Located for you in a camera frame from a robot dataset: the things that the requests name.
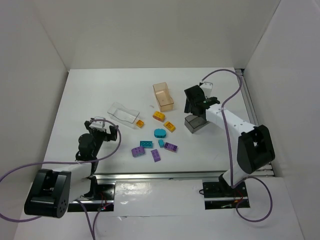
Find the teal rounded lego brick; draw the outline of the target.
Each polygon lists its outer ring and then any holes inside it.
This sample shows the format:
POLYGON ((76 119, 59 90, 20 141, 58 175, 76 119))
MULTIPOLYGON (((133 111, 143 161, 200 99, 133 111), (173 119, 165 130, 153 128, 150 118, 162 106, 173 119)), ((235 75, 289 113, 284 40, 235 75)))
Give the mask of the teal rounded lego brick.
POLYGON ((157 128, 153 132, 154 136, 158 139, 163 139, 167 136, 167 132, 163 128, 157 128))

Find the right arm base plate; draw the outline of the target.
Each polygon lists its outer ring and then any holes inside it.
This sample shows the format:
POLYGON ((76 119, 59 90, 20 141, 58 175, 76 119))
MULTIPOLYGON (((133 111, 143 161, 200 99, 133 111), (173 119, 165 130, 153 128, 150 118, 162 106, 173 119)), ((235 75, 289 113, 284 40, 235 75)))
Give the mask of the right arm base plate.
POLYGON ((224 191, 218 181, 203 182, 198 191, 204 197, 205 210, 250 208, 246 184, 243 182, 235 189, 224 191))

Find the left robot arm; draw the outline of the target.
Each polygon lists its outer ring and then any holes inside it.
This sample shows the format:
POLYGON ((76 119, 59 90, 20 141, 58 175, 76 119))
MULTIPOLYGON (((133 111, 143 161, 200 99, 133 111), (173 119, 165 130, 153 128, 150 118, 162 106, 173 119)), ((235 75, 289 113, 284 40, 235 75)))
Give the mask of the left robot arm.
POLYGON ((75 161, 65 167, 38 170, 24 203, 29 216, 60 219, 70 202, 81 195, 82 187, 91 187, 100 159, 97 157, 104 142, 121 141, 118 125, 105 128, 105 118, 92 118, 84 123, 87 133, 78 138, 75 161))

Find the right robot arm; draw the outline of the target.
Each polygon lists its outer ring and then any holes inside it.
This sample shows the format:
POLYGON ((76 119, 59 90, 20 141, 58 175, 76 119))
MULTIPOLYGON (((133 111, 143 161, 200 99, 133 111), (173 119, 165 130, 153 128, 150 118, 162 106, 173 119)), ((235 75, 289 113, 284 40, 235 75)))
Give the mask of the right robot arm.
POLYGON ((232 162, 230 169, 218 178, 222 192, 236 188, 241 181, 275 159, 270 131, 266 126, 256 126, 241 119, 227 110, 217 97, 207 98, 199 85, 185 89, 184 93, 184 112, 189 114, 184 124, 191 133, 212 123, 225 131, 229 150, 231 138, 237 141, 236 153, 232 154, 236 162, 232 162))

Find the purple rounded lego brick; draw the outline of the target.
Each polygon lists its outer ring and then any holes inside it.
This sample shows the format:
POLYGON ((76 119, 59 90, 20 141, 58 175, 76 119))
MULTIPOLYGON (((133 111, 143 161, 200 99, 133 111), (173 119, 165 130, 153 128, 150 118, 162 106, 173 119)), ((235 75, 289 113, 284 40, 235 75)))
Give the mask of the purple rounded lego brick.
POLYGON ((143 146, 135 147, 131 150, 131 154, 134 158, 145 154, 145 148, 143 146))

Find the purple studded lego brick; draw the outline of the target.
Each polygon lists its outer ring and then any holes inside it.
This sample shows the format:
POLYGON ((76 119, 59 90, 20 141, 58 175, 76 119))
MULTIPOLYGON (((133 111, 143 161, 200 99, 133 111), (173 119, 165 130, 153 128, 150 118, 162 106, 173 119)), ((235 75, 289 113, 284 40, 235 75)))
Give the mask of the purple studded lego brick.
POLYGON ((178 146, 175 145, 175 144, 166 142, 166 143, 164 144, 164 148, 165 148, 166 150, 168 150, 168 151, 171 151, 171 152, 176 153, 176 152, 177 152, 177 149, 178 149, 178 146))

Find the teal rectangular lego brick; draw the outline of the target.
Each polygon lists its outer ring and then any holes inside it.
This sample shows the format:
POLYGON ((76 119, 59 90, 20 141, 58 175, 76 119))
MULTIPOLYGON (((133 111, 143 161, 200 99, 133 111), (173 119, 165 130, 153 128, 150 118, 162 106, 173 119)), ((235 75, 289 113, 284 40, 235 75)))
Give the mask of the teal rectangular lego brick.
POLYGON ((145 149, 152 149, 153 148, 153 142, 150 140, 141 140, 140 146, 145 148, 145 149))

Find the yellow lego brick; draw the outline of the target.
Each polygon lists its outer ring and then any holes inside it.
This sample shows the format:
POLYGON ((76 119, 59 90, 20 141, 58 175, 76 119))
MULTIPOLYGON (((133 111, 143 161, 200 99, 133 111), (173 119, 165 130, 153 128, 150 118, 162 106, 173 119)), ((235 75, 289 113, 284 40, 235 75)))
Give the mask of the yellow lego brick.
POLYGON ((166 121, 163 125, 171 133, 176 130, 176 127, 170 121, 166 121))
POLYGON ((163 122, 166 116, 162 112, 155 111, 152 117, 160 122, 163 122))

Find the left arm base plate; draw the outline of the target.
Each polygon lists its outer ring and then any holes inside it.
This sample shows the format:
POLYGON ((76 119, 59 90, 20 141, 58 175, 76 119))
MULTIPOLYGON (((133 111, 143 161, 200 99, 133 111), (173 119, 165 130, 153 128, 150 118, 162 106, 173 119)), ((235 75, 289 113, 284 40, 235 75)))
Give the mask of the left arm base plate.
POLYGON ((77 200, 80 201, 88 212, 113 212, 115 183, 96 184, 94 190, 80 196, 77 200))

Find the yellow lego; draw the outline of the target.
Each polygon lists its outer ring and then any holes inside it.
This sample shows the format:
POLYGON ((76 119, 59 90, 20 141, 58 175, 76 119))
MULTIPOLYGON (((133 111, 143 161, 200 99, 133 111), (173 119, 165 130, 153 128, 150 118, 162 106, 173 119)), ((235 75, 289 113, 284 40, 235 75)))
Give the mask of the yellow lego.
POLYGON ((142 120, 140 120, 140 119, 135 124, 139 128, 142 128, 144 126, 144 122, 142 120))

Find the small teal lego cube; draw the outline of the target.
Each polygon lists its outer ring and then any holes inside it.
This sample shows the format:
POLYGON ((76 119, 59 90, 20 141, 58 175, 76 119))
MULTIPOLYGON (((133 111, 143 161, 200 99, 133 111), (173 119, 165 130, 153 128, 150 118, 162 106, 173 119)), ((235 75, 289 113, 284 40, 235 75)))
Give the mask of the small teal lego cube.
POLYGON ((158 144, 161 148, 163 148, 165 146, 165 142, 162 139, 158 140, 158 144))

